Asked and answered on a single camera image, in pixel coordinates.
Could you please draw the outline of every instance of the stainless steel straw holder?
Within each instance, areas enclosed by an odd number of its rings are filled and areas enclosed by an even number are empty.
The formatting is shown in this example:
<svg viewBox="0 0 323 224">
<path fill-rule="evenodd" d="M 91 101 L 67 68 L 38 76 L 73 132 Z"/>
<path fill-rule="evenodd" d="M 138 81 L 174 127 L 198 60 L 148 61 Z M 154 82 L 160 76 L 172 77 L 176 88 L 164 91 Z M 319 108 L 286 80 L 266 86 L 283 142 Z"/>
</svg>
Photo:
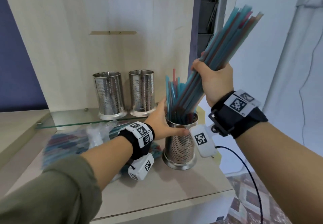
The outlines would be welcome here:
<svg viewBox="0 0 323 224">
<path fill-rule="evenodd" d="M 195 113 L 192 124 L 180 125 L 169 120 L 167 120 L 167 123 L 170 127 L 189 129 L 197 125 L 197 120 L 198 116 Z M 196 157 L 191 135 L 166 137 L 162 158 L 164 163 L 172 169 L 187 170 L 192 168 L 196 164 Z"/>
<path fill-rule="evenodd" d="M 116 120 L 127 114 L 124 106 L 121 74 L 101 72 L 93 75 L 99 102 L 99 117 Z"/>
<path fill-rule="evenodd" d="M 147 117 L 156 109 L 154 72 L 135 70 L 129 72 L 131 111 L 136 117 Z"/>
</svg>

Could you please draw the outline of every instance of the buckle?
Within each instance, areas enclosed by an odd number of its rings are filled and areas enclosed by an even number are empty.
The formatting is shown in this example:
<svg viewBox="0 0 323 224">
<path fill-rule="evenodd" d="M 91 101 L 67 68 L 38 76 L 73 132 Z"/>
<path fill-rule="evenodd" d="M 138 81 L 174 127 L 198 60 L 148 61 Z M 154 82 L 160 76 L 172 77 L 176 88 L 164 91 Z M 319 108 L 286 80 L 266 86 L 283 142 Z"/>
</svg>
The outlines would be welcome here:
<svg viewBox="0 0 323 224">
<path fill-rule="evenodd" d="M 218 112 L 218 110 L 214 109 L 210 114 L 209 114 L 209 118 L 212 120 L 212 122 L 214 123 L 214 125 L 212 126 L 211 130 L 213 133 L 219 133 L 220 136 L 228 136 L 230 135 L 230 132 L 235 128 L 234 126 L 232 126 L 232 128 L 226 130 L 225 128 L 223 128 L 220 123 L 217 121 L 217 116 L 216 113 Z"/>
</svg>

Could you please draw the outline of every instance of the glass shelf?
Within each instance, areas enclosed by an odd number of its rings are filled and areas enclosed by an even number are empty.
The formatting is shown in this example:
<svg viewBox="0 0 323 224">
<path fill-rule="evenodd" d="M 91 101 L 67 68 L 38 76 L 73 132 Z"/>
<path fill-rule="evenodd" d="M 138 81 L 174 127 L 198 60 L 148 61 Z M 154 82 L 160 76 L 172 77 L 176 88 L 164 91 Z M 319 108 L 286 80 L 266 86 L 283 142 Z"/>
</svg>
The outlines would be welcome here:
<svg viewBox="0 0 323 224">
<path fill-rule="evenodd" d="M 132 116 L 128 113 L 121 120 L 140 120 L 142 118 Z M 63 126 L 95 124 L 107 122 L 99 118 L 99 108 L 88 108 L 68 111 L 51 112 L 50 116 L 36 124 L 36 129 L 55 128 Z"/>
</svg>

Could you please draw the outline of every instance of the perforated hole pattern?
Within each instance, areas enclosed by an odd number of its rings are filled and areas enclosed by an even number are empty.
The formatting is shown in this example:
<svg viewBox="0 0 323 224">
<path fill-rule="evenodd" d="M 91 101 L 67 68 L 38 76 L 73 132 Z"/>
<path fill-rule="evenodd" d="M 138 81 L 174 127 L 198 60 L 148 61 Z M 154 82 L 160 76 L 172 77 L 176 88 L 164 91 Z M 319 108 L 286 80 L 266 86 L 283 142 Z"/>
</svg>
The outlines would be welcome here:
<svg viewBox="0 0 323 224">
<path fill-rule="evenodd" d="M 124 109 L 121 76 L 94 78 L 101 114 L 118 114 Z"/>
<path fill-rule="evenodd" d="M 194 116 L 194 123 L 187 125 L 189 129 L 197 124 L 197 115 Z M 171 127 L 179 127 L 168 122 Z M 165 140 L 165 151 L 167 158 L 174 163 L 184 164 L 192 160 L 194 155 L 194 142 L 190 135 L 187 136 L 170 136 Z"/>
<path fill-rule="evenodd" d="M 137 112 L 148 112 L 155 107 L 154 76 L 130 75 L 131 105 Z"/>
</svg>

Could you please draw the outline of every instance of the hand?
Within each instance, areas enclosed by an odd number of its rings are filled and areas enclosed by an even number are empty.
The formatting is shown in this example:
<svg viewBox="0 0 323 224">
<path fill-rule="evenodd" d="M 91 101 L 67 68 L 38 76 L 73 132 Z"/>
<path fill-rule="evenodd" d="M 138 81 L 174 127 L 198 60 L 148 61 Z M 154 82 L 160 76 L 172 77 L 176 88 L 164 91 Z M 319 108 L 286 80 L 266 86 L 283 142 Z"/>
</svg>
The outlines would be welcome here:
<svg viewBox="0 0 323 224">
<path fill-rule="evenodd" d="M 165 118 L 165 102 L 166 97 L 159 102 L 156 110 L 152 112 L 145 121 L 146 124 L 149 124 L 153 128 L 155 140 L 160 140 L 172 135 L 188 135 L 190 131 L 187 129 L 171 128 L 168 126 Z"/>
<path fill-rule="evenodd" d="M 191 70 L 193 69 L 202 77 L 203 90 L 210 107 L 213 107 L 222 97 L 234 90 L 233 69 L 229 63 L 219 71 L 212 71 L 204 62 L 196 59 L 191 67 Z"/>
</svg>

